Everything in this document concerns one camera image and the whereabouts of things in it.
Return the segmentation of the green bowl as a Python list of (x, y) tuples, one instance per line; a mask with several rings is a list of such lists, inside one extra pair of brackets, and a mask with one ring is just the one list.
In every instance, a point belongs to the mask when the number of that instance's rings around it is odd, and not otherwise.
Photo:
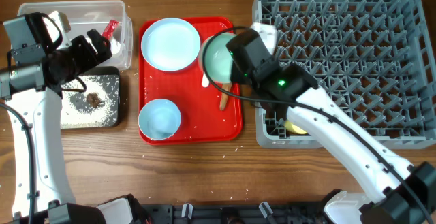
[(201, 71), (203, 70), (203, 62), (205, 62), (206, 70), (211, 79), (216, 83), (230, 83), (233, 58), (229, 53), (226, 44), (235, 37), (234, 33), (222, 33), (216, 37), (206, 50), (205, 58), (202, 57), (206, 44), (212, 39), (212, 36), (207, 38), (200, 47), (198, 54), (198, 63)]

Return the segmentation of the yellow cup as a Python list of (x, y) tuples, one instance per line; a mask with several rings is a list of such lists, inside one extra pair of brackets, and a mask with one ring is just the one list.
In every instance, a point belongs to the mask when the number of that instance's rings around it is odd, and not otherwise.
[(307, 132), (300, 127), (296, 126), (295, 124), (291, 123), (289, 120), (286, 120), (283, 124), (285, 129), (289, 131), (290, 133), (294, 133), (297, 135), (306, 135)]

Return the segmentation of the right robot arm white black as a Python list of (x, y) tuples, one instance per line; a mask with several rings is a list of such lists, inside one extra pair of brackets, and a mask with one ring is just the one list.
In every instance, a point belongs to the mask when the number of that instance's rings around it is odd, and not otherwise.
[(435, 211), (435, 168), (392, 152), (351, 119), (301, 66), (285, 68), (253, 30), (226, 45), (257, 102), (314, 137), (356, 179), (362, 193), (334, 190), (323, 207), (333, 223), (423, 223)]

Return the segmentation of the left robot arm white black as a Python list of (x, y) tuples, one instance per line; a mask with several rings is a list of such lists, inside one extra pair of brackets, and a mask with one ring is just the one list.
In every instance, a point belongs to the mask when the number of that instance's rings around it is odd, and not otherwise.
[(65, 84), (112, 56), (97, 30), (66, 37), (66, 22), (34, 12), (4, 22), (11, 43), (1, 70), (1, 107), (12, 123), (16, 164), (14, 223), (149, 223), (133, 195), (83, 206), (69, 185), (61, 143)]

